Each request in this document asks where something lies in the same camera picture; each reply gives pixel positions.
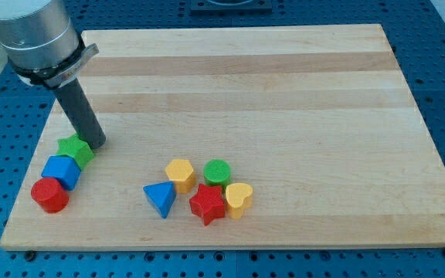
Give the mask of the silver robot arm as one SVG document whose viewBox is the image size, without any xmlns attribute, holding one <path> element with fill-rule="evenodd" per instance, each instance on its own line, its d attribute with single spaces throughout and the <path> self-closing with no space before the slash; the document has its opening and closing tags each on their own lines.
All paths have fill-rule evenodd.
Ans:
<svg viewBox="0 0 445 278">
<path fill-rule="evenodd" d="M 61 88 L 99 53 L 85 46 L 61 0 L 0 0 L 0 46 L 24 83 Z"/>
</svg>

